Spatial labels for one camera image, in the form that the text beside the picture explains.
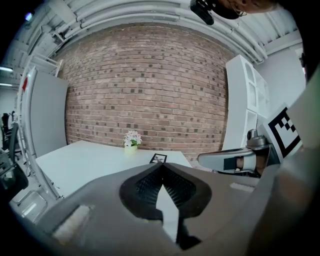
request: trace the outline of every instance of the ceiling light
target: ceiling light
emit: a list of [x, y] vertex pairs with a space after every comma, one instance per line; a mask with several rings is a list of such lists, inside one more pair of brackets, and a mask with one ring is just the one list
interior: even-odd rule
[[25, 20], [26, 21], [30, 21], [31, 20], [31, 18], [32, 18], [32, 13], [31, 12], [28, 12], [25, 16], [24, 16], [24, 18], [25, 18]]
[[0, 66], [0, 70], [2, 71], [8, 71], [8, 72], [13, 72], [14, 70], [10, 67], [5, 67], [5, 66]]

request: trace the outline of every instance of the chair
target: chair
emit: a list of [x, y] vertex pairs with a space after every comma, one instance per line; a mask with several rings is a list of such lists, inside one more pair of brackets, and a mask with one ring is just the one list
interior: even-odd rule
[[16, 156], [16, 153], [20, 153], [20, 154], [22, 153], [21, 149], [16, 150], [16, 146], [18, 144], [18, 137], [17, 137], [18, 129], [19, 129], [19, 125], [17, 123], [14, 123], [13, 127], [12, 127], [12, 132], [11, 132], [11, 136], [10, 136], [10, 144], [9, 144], [9, 157], [13, 163], [16, 162], [15, 157], [17, 157], [17, 159], [19, 160], [19, 157]]

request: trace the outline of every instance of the flower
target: flower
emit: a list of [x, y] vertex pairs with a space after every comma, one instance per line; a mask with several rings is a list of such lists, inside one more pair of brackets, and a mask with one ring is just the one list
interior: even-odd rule
[[124, 136], [124, 145], [127, 147], [141, 144], [141, 135], [136, 130], [129, 130]]

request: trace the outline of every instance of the metal beam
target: metal beam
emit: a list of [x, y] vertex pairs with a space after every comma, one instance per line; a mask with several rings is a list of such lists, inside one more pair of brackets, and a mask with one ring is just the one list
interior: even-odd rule
[[67, 24], [76, 18], [76, 15], [63, 0], [50, 0], [48, 6]]
[[10, 46], [18, 49], [19, 51], [25, 52], [25, 53], [28, 51], [28, 48], [29, 48], [29, 45], [27, 45], [24, 42], [20, 42], [20, 41], [18, 41], [16, 39], [12, 40]]
[[0, 77], [0, 83], [4, 83], [4, 84], [10, 84], [10, 85], [20, 85], [20, 80], [19, 79], [14, 79], [14, 78], [10, 78], [10, 77]]
[[300, 43], [302, 43], [302, 38], [301, 38], [300, 32], [296, 30], [289, 34], [281, 36], [276, 40], [273, 40], [272, 42], [266, 44], [264, 48], [266, 50], [266, 54], [270, 55], [282, 49], [285, 49]]

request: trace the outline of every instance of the white cabinet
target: white cabinet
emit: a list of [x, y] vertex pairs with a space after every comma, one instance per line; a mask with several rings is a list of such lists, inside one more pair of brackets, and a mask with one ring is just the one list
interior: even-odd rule
[[223, 150], [242, 148], [247, 133], [270, 115], [268, 84], [241, 55], [226, 63], [228, 118]]

